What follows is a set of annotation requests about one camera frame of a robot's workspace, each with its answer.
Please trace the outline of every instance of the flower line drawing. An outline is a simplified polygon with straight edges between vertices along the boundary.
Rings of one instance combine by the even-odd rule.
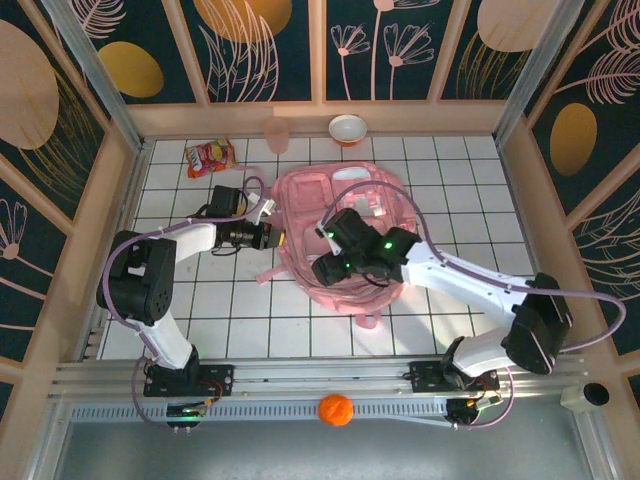
[[[349,92],[349,82],[347,81],[347,71],[344,65],[344,58],[349,55],[364,53],[371,49],[371,43],[366,41],[367,35],[362,30],[362,25],[357,27],[349,25],[342,28],[340,25],[331,27],[331,39],[340,55],[340,63],[342,65],[342,80],[344,82],[344,90],[347,94],[347,100],[351,100]]]
[[[17,260],[29,268],[53,277],[53,274],[32,264],[20,256],[20,242],[24,236],[25,227],[27,225],[27,207],[20,202],[15,202],[13,205],[13,211],[9,207],[9,203],[4,198],[0,199],[0,261],[13,261]],[[0,277],[0,284],[6,285],[9,288],[22,292],[38,300],[46,298],[45,295],[38,293],[30,288],[18,285],[6,278]],[[7,328],[10,330],[33,330],[34,327],[23,327],[18,325],[6,325],[0,324],[0,328]]]
[[[391,65],[389,100],[393,100],[393,80],[396,68],[430,62],[434,59],[434,49],[428,48],[431,43],[430,26],[430,24],[423,27],[407,25],[399,36],[397,23],[384,28],[384,44],[389,57],[389,65]]]
[[[373,31],[373,52],[371,57],[371,100],[376,99],[376,54],[378,52],[378,33],[380,32],[380,19],[382,12],[392,10],[408,10],[412,8],[432,7],[440,3],[440,0],[373,0],[373,5],[378,10]]]

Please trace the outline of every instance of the grid tile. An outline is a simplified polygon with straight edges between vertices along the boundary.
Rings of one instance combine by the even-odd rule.
[[[309,315],[309,296],[296,282],[273,282],[271,315],[305,317]]]
[[[467,147],[462,137],[435,137],[436,152],[439,159],[469,158]]]
[[[279,162],[305,162],[309,163],[309,139],[290,138],[287,151],[278,157]]]
[[[151,163],[181,163],[185,145],[184,140],[158,140],[153,149]]]
[[[427,291],[422,287],[409,285],[398,298],[391,303],[392,315],[420,315],[429,313]]]
[[[376,160],[376,166],[387,172],[393,173],[403,185],[409,185],[409,171],[407,170],[407,162],[398,162],[392,160]]]
[[[373,157],[376,160],[404,160],[402,137],[374,137]]]
[[[473,213],[481,212],[478,189],[473,186],[446,186],[447,204],[450,212]]]
[[[235,280],[255,280],[273,265],[273,252],[243,248],[236,255]]]
[[[501,243],[493,245],[498,270],[510,275],[529,276],[533,267],[524,243]]]
[[[464,137],[471,158],[500,158],[491,136]]]
[[[191,320],[188,340],[197,346],[203,360],[225,358],[228,336],[229,319]]]
[[[489,243],[467,243],[458,245],[458,254],[463,260],[475,263],[489,270],[496,270],[493,248]]]
[[[425,215],[425,218],[429,228],[429,235],[434,243],[453,243],[453,230],[448,214]]]
[[[178,190],[173,203],[171,217],[187,217],[188,215],[193,215],[208,201],[208,190]]]
[[[489,233],[481,213],[451,214],[453,235],[457,243],[485,243]]]
[[[247,161],[247,145],[249,141],[246,138],[230,138],[229,141],[233,145],[236,162],[245,163]]]
[[[373,144],[371,137],[365,137],[360,143],[356,143],[351,147],[344,147],[342,149],[342,159],[345,161],[373,160]]]
[[[178,179],[178,189],[208,189],[211,185],[211,175],[204,177],[189,178],[189,165],[183,163],[180,165],[180,178]]]
[[[436,146],[433,137],[404,137],[407,160],[435,160]]]
[[[232,318],[229,328],[229,358],[265,358],[269,352],[268,318]]]
[[[233,289],[231,317],[268,317],[271,303],[271,284],[236,283]]]
[[[384,316],[373,329],[359,328],[353,320],[354,355],[393,355],[391,318]]]
[[[407,162],[411,185],[442,185],[442,174],[437,160]]]
[[[143,344],[130,328],[111,320],[106,335],[102,360],[132,359],[142,355]]]
[[[147,172],[145,190],[173,190],[178,183],[180,164],[151,164]]]
[[[478,185],[507,183],[500,160],[471,160],[471,167]]]
[[[175,190],[145,190],[140,200],[138,218],[170,217],[175,196]]]
[[[212,186],[239,187],[258,170],[272,184],[276,175],[309,161],[375,157],[379,167],[411,188],[437,248],[491,270],[532,274],[489,136],[373,136],[345,149],[330,138],[291,138],[289,149],[279,156],[262,139],[236,138],[231,141],[237,160],[253,168],[189,179],[184,146],[207,141],[157,143],[134,221],[137,231],[184,221],[207,202]],[[232,251],[225,247],[217,253]],[[277,251],[243,249],[229,257],[201,253],[176,266],[172,313],[201,358],[419,355],[436,348],[442,353],[458,335],[494,328],[493,319],[448,294],[412,286],[383,309],[377,328],[363,329],[352,317],[310,301],[288,273],[262,286],[255,283],[258,274],[280,263]],[[139,339],[119,328],[124,327],[109,324],[103,358],[137,357]]]
[[[222,282],[196,283],[191,318],[229,318],[231,285]]]
[[[478,193],[485,212],[513,212],[513,199],[506,185],[479,185]]]
[[[277,162],[278,155],[269,150],[267,141],[263,138],[252,138],[247,148],[247,163]]]
[[[311,319],[311,354],[314,357],[351,355],[351,320],[349,317],[314,317]]]
[[[413,199],[423,213],[447,213],[443,187],[411,187]]]
[[[436,353],[433,327],[429,315],[393,317],[391,322],[396,355]]]
[[[342,160],[342,147],[332,138],[312,138],[311,139],[311,161],[339,162]]]
[[[269,356],[308,357],[310,329],[311,321],[308,316],[303,318],[272,318]]]
[[[487,213],[489,235],[494,242],[522,242],[522,231],[515,213]]]
[[[445,160],[439,163],[445,185],[473,185],[475,183],[469,160]]]

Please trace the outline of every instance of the snack bag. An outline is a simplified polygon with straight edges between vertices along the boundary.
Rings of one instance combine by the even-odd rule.
[[[233,145],[226,138],[187,147],[184,151],[189,161],[189,178],[204,177],[238,164]]]

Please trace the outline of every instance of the pink backpack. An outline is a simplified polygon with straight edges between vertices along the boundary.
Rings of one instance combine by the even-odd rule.
[[[381,310],[402,294],[404,284],[392,283],[381,288],[356,275],[325,287],[311,270],[313,260],[329,251],[327,240],[316,233],[318,221],[337,195],[365,180],[379,180],[404,188],[395,175],[367,162],[311,165],[279,177],[271,191],[279,211],[271,221],[286,232],[285,241],[279,247],[282,265],[259,275],[256,280],[262,284],[289,271],[313,300],[339,313],[355,315],[359,326],[373,328]],[[388,188],[375,185],[358,188],[337,205],[337,210],[343,208],[358,211],[362,219],[381,234],[393,226],[416,231],[413,208]]]

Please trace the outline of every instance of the yellow circle pattern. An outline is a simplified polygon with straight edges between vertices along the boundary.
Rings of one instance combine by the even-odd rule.
[[[551,129],[551,163],[560,175],[578,173],[589,161],[598,136],[591,109],[580,103],[564,107]]]
[[[164,87],[158,62],[145,50],[129,42],[113,42],[98,52],[116,88],[136,98],[157,95]]]

